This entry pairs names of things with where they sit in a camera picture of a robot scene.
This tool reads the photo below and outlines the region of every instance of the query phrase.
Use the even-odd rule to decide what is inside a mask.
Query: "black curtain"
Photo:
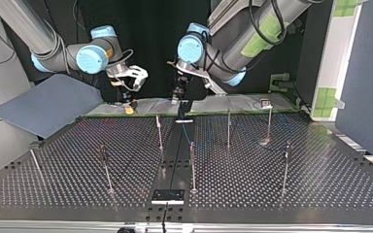
[[[139,99],[170,97],[175,76],[166,62],[174,60],[177,44],[191,22],[206,25],[211,4],[210,0],[81,0],[79,7],[87,32],[96,26],[113,25],[122,49],[134,50],[129,64],[149,72],[136,95]],[[97,78],[104,100],[114,102],[117,91],[110,86],[105,73]],[[201,83],[195,83],[189,88],[202,88]]]

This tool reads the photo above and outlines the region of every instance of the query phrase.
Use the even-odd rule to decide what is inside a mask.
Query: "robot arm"
[[[122,52],[117,34],[112,26],[91,30],[88,44],[65,46],[62,38],[41,19],[26,0],[0,0],[0,16],[29,46],[35,67],[43,72],[82,70],[88,74],[106,71],[116,85],[130,91],[139,91],[148,73],[138,67],[127,67],[125,61],[133,50]],[[134,78],[132,88],[120,78]]]
[[[253,23],[249,23],[226,50],[218,50],[211,45],[209,36],[214,33],[209,28],[197,23],[190,24],[178,44],[176,68],[181,77],[178,77],[180,84],[173,98],[186,92],[182,88],[186,86],[182,81],[187,81],[186,76],[190,75],[204,78],[207,88],[214,86],[210,75],[232,86],[239,84],[248,70],[246,66],[263,50],[270,50],[274,44],[278,44],[276,42],[282,27],[291,24],[310,5],[311,1],[308,0],[265,0],[254,13]]]

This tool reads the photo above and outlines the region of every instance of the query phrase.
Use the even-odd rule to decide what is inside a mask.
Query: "gray panel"
[[[373,153],[373,1],[362,5],[336,126]]]
[[[0,117],[48,138],[102,102],[99,91],[65,75],[54,75],[0,106]]]

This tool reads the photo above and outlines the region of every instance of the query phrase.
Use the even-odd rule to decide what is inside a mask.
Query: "metal post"
[[[269,109],[269,116],[268,116],[268,130],[266,132],[266,138],[268,139],[269,141],[269,136],[271,134],[271,119],[272,119],[272,106],[271,108]]]
[[[196,189],[195,184],[195,144],[193,142],[190,143],[190,167],[192,169],[192,193],[196,193],[198,190]]]
[[[231,146],[231,143],[230,143],[231,125],[232,125],[232,122],[231,122],[231,112],[228,111],[228,145],[227,145],[228,148],[230,148],[230,146]]]
[[[162,132],[161,132],[161,124],[159,121],[159,115],[156,115],[156,127],[158,128],[158,135],[159,135],[159,149],[163,152],[163,145],[162,145]]]
[[[42,172],[41,171],[41,166],[39,165],[39,162],[38,162],[38,159],[36,158],[36,154],[35,154],[35,151],[33,149],[29,150],[32,154],[32,158],[33,158],[33,161],[35,163],[35,166],[36,168],[38,168],[39,172]]]
[[[106,147],[107,146],[105,144],[101,144],[101,149],[99,151],[99,160],[101,161],[101,165],[105,169],[105,174],[106,174],[107,179],[108,179],[108,185],[109,185],[108,193],[109,194],[114,194],[115,191],[114,191],[114,188],[112,187],[111,175],[110,175],[109,169],[108,169],[108,154],[107,154]]]
[[[112,193],[114,193],[115,191],[114,191],[114,189],[112,188],[111,176],[110,176],[110,174],[109,174],[108,165],[105,165],[105,172],[106,172],[106,174],[107,174],[108,184],[109,184],[109,187],[110,187],[110,189],[108,190],[108,192],[109,192],[110,194],[112,194]]]
[[[45,184],[44,174],[42,173],[41,165],[39,165],[38,158],[36,157],[35,151],[33,149],[30,149],[29,151],[32,154],[33,161],[35,163],[36,168],[38,169],[39,175],[41,176],[41,180]]]
[[[271,141],[271,121],[272,121],[272,107],[271,102],[267,99],[261,99],[261,109],[269,110],[268,113],[268,128],[266,131],[266,137],[261,141],[263,146],[266,146]]]
[[[0,17],[33,52],[44,54],[53,50],[55,42],[52,30],[27,0],[0,0]]]
[[[291,157],[292,157],[292,145],[290,141],[287,141],[286,152],[285,152],[286,170],[284,172],[283,195],[287,192],[286,186],[287,186],[288,166],[289,166],[289,160],[291,159]]]

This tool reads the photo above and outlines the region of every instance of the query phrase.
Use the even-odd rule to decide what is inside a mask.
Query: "metal table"
[[[34,150],[42,173],[30,153],[0,171],[0,226],[62,221],[57,228],[197,232],[285,231],[291,224],[373,232],[373,165],[308,116],[273,115],[271,141],[262,146],[268,116],[232,115],[230,149],[227,116],[193,119],[161,119],[163,153],[154,117],[78,119]],[[196,193],[188,141],[195,144]],[[293,156],[283,190],[287,141]],[[113,195],[97,157],[103,143]],[[153,205],[157,189],[182,189],[185,203]]]

